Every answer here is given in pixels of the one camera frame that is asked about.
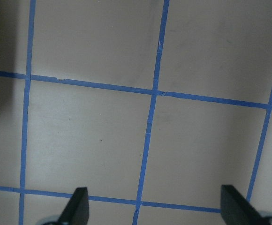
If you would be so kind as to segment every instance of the gray floor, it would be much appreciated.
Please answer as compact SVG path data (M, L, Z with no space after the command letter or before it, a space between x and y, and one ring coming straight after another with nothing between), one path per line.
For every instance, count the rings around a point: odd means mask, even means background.
M223 225L221 184L272 212L272 1L172 0L160 49L163 7L0 1L0 225L81 186L89 225Z

